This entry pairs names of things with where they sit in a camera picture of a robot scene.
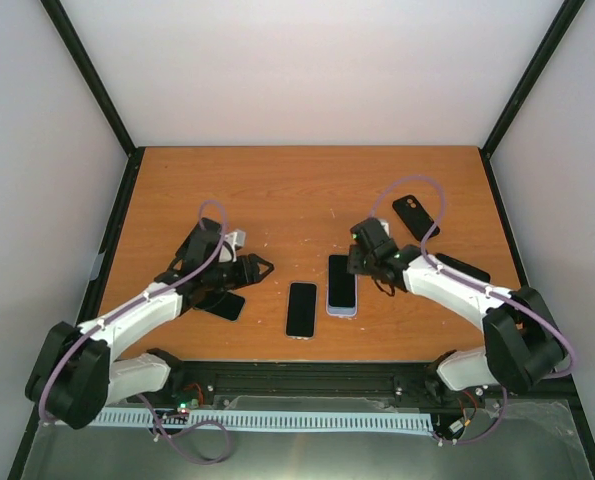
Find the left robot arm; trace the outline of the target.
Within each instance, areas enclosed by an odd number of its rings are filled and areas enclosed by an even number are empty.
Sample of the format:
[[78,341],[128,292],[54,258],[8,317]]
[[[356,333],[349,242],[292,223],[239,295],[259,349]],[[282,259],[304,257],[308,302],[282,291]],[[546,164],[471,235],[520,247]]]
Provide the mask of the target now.
[[204,219],[140,294],[93,320],[54,325],[25,387],[41,420],[81,429],[104,407],[137,394],[152,392],[167,403],[178,400],[185,378],[174,370],[174,356],[157,349],[129,360],[121,356],[188,310],[207,307],[213,298],[228,297],[272,273],[271,262],[239,252],[244,244],[243,231],[224,233],[220,224]]

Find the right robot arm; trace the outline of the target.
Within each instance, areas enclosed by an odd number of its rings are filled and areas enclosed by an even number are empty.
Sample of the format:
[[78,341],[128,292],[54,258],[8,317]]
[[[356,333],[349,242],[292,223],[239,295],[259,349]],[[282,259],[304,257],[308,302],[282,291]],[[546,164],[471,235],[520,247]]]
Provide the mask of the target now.
[[445,388],[462,391],[489,385],[525,394],[541,380],[557,377],[558,366],[572,360],[537,290],[494,286],[418,246],[398,247],[385,223],[374,217],[350,232],[350,273],[370,277],[387,295],[402,291],[433,301],[482,333],[482,346],[455,350],[436,361],[433,375]]

